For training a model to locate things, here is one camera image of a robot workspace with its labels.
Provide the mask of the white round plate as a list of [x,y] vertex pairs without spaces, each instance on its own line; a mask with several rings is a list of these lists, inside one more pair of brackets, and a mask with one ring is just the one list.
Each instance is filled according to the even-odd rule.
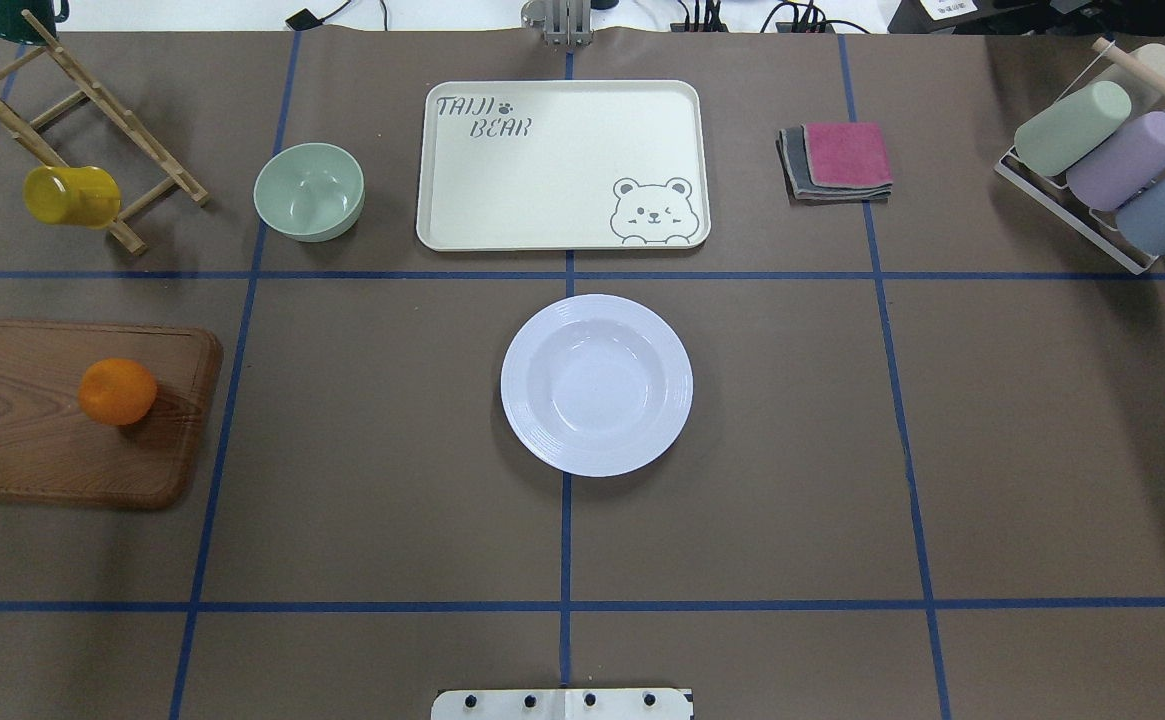
[[509,343],[499,381],[518,442],[576,477],[617,477],[658,460],[696,398],[682,338],[649,308],[608,292],[532,315]]

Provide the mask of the orange fruit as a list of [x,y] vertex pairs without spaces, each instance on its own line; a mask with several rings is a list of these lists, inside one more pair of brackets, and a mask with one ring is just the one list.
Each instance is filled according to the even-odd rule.
[[76,389],[79,409],[90,421],[128,428],[151,411],[158,395],[156,377],[128,357],[107,357],[89,365]]

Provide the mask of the cream bear tray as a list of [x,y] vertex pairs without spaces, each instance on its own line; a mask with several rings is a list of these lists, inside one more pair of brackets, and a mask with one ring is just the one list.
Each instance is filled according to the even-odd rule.
[[444,82],[428,92],[416,217],[428,249],[693,249],[709,230],[700,97],[686,82]]

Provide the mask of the wooden cutting board tray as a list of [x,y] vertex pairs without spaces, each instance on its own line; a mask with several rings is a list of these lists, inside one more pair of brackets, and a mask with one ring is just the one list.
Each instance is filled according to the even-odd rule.
[[[76,389],[90,363],[128,357],[158,387],[128,428],[90,421]],[[193,475],[224,350],[195,327],[0,320],[0,502],[160,510]]]

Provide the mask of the grey folded cloth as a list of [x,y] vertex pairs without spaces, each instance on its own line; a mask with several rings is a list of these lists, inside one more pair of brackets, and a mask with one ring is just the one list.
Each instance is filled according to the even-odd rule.
[[883,188],[883,190],[829,190],[829,188],[816,186],[816,183],[810,179],[805,149],[803,149],[803,126],[805,123],[781,130],[777,141],[784,172],[791,183],[796,199],[803,202],[873,202],[888,199],[892,195],[894,184]]

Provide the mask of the light green bowl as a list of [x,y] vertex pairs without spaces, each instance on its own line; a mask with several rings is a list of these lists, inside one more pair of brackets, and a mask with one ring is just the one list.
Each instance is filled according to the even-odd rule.
[[326,242],[361,218],[363,170],[339,146],[298,143],[259,170],[252,197],[271,231],[303,243]]

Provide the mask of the pink folded cloth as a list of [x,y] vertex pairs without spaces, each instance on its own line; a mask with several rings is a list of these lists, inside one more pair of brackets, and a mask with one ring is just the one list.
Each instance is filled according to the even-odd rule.
[[803,149],[818,188],[883,190],[894,184],[880,123],[805,123]]

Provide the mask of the white mounting plate with bolts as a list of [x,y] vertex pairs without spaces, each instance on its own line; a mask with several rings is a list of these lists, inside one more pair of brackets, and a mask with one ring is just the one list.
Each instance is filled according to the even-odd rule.
[[435,698],[431,719],[693,719],[687,689],[463,689]]

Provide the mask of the green pastel cup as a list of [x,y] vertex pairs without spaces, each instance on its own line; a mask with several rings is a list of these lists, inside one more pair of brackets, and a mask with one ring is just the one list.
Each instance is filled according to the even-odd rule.
[[1129,92],[1116,82],[1090,83],[1021,123],[1017,158],[1039,176],[1059,176],[1111,137],[1131,111]]

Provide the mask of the yellow plastic cup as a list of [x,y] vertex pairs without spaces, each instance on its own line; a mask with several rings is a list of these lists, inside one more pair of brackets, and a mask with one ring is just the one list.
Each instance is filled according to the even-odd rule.
[[35,167],[21,188],[26,210],[48,225],[99,230],[119,218],[122,195],[99,167]]

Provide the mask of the purple pastel cup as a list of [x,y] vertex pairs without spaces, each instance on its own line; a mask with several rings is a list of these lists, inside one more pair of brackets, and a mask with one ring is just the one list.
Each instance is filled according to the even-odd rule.
[[1113,133],[1066,172],[1076,202],[1097,211],[1127,204],[1165,169],[1165,111],[1149,111]]

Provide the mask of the wooden drying rack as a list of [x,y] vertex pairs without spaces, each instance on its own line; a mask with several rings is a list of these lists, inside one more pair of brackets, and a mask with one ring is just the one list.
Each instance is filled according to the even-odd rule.
[[33,158],[38,161],[38,167],[70,167],[68,161],[62,158],[61,151],[57,151],[51,142],[43,136],[43,129],[56,123],[58,119],[70,113],[71,110],[79,108],[84,103],[92,104],[101,111],[103,117],[110,120],[111,123],[114,123],[116,129],[126,137],[129,137],[130,142],[137,146],[137,150],[142,151],[163,172],[163,177],[156,188],[151,188],[151,190],[137,196],[137,199],[122,202],[116,220],[110,223],[107,227],[101,228],[110,237],[115,238],[116,242],[125,250],[128,250],[130,255],[140,256],[147,250],[147,245],[139,237],[137,232],[130,228],[130,218],[142,214],[151,205],[151,202],[162,199],[163,196],[174,190],[183,191],[190,200],[199,206],[207,204],[210,193],[207,188],[204,188],[202,182],[195,178],[193,174],[189,172],[181,164],[181,161],[175,158],[171,151],[167,150],[165,144],[158,141],[157,137],[154,137],[151,130],[137,117],[137,113],[134,110],[126,108],[119,96],[115,96],[114,92],[103,85],[103,82],[99,82],[94,73],[84,68],[82,61],[76,58],[75,52],[68,49],[61,37],[58,37],[58,26],[57,38],[44,37],[48,42],[47,45],[24,45],[24,54],[19,56],[17,59],[10,61],[10,64],[0,70],[0,82],[15,75],[17,70],[24,68],[30,61],[47,56],[56,68],[61,69],[61,72],[70,82],[75,83],[75,91],[70,96],[66,96],[65,99],[52,105],[51,108],[42,111],[38,117],[31,119],[26,119],[19,111],[12,110],[10,104],[1,99],[0,96],[0,126],[9,132],[12,140],[23,147],[26,151],[29,151]]

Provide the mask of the black equipment at table edge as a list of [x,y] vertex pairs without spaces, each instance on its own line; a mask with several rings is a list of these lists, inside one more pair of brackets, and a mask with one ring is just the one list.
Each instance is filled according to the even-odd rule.
[[1165,36],[1165,1],[901,1],[890,35]]

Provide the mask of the dark green mug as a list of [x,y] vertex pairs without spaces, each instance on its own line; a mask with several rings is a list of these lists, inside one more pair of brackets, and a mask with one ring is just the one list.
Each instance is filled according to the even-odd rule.
[[21,45],[47,45],[70,17],[70,1],[0,0],[0,38]]

